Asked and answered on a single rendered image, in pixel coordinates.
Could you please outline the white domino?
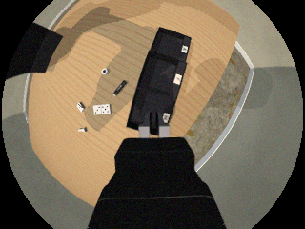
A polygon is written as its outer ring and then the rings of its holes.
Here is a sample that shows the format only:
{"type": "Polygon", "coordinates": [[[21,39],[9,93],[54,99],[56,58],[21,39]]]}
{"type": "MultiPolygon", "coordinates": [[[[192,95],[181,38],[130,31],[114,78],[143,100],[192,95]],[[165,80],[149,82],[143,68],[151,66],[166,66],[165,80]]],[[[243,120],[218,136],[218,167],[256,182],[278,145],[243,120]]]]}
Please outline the white domino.
{"type": "Polygon", "coordinates": [[[111,104],[94,105],[93,106],[95,115],[107,115],[111,114],[111,104]]]}

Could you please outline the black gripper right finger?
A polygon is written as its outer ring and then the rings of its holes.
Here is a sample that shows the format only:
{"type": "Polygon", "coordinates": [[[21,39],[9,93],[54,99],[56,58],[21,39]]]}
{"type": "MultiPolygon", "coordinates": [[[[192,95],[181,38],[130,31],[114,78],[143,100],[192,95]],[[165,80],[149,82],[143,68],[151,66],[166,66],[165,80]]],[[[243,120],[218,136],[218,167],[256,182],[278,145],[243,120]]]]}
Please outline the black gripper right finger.
{"type": "Polygon", "coordinates": [[[170,137],[170,124],[164,122],[160,112],[156,113],[156,130],[158,132],[158,138],[170,137]]]}

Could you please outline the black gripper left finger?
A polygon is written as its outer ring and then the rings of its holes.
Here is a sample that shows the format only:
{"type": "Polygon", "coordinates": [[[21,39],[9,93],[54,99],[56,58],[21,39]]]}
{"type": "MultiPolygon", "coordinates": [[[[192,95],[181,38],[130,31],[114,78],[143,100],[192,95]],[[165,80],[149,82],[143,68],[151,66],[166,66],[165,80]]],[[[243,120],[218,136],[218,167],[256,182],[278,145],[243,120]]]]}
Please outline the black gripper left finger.
{"type": "Polygon", "coordinates": [[[152,113],[146,113],[144,124],[138,126],[139,138],[150,138],[152,132],[152,113]]]}

